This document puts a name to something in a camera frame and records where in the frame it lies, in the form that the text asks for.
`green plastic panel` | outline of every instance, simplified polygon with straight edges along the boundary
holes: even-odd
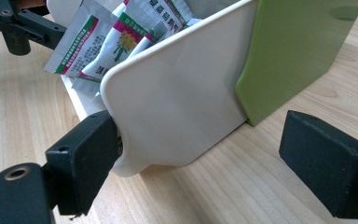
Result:
[[[255,126],[324,74],[358,16],[358,0],[260,0],[236,94]]]

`wood grain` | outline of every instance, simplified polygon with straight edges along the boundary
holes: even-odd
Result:
[[[78,123],[60,78],[42,70],[51,50],[10,55],[0,36],[0,171],[45,162]],[[184,167],[108,176],[87,217],[57,223],[358,223],[331,217],[280,159],[287,110],[324,119],[358,139],[358,20],[331,69],[252,128],[241,125]]]

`wooden table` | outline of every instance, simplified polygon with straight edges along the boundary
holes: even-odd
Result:
[[[0,171],[46,162],[44,152],[78,118],[57,75],[43,71],[51,50],[13,56],[0,35]],[[57,223],[358,223],[331,217],[281,160],[287,110],[323,119],[358,139],[358,20],[330,71],[257,127],[236,131],[185,167],[111,174],[87,217]]]

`wooden surface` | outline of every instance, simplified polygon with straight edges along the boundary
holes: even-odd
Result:
[[[12,56],[0,35],[0,171],[45,163],[44,151],[78,123],[51,50]],[[185,167],[111,174],[89,215],[57,223],[358,223],[329,212],[280,159],[288,109],[312,114],[358,139],[358,20],[330,71],[257,127],[243,124]]]

